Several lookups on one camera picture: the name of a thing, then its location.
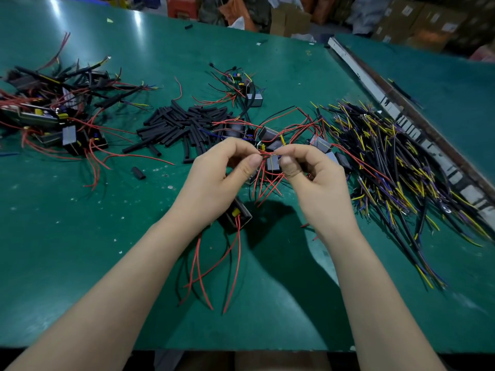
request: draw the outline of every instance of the person's left hand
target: person's left hand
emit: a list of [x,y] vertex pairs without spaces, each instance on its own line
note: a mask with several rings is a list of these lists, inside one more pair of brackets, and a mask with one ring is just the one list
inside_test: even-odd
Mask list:
[[[196,157],[169,213],[199,233],[229,208],[261,161],[258,150],[245,140],[231,137],[218,143]],[[234,170],[225,176],[227,166]]]

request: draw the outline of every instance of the red plastic stool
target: red plastic stool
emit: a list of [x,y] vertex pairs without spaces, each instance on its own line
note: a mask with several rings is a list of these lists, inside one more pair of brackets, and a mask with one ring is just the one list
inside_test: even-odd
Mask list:
[[167,0],[167,11],[170,18],[196,19],[196,0]]

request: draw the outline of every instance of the fingernail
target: fingernail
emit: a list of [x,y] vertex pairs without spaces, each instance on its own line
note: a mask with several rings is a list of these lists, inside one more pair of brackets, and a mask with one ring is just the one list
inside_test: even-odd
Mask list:
[[247,162],[253,168],[259,167],[262,160],[263,160],[263,157],[261,155],[255,154],[255,153],[247,158]]
[[292,158],[290,156],[282,156],[279,160],[279,164],[281,166],[285,166],[285,165],[288,165],[292,162]]

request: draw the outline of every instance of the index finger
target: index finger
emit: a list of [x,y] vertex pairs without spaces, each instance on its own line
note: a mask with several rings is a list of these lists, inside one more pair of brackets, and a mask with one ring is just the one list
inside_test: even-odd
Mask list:
[[289,155],[314,167],[316,174],[334,168],[335,163],[318,148],[307,144],[287,144],[277,148],[275,155]]
[[251,143],[240,138],[229,137],[208,150],[208,154],[226,157],[230,159],[234,156],[245,157],[258,154],[259,151]]

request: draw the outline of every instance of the person's right hand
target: person's right hand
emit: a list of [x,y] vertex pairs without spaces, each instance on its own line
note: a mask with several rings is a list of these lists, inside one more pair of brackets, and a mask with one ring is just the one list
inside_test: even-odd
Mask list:
[[[274,154],[282,156],[279,164],[298,195],[302,212],[317,233],[331,237],[359,232],[340,165],[316,147],[304,144],[288,144],[276,149]],[[300,164],[307,167],[313,181],[306,177]]]

